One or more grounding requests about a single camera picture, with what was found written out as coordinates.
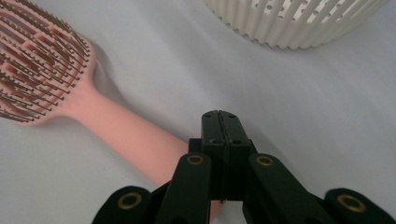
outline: hairbrush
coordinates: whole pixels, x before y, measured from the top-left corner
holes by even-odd
[[[96,90],[95,51],[69,24],[32,2],[0,0],[0,47],[0,117],[75,119],[154,183],[171,179],[188,145]]]

